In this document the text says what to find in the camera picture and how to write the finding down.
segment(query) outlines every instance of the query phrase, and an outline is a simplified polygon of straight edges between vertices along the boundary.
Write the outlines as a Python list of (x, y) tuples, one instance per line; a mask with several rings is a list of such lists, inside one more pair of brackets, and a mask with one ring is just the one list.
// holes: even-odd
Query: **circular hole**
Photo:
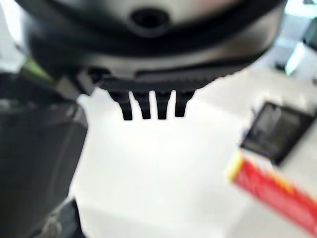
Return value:
[(169, 29), (169, 16), (159, 9), (141, 9), (131, 14), (132, 30), (138, 35), (156, 37)]

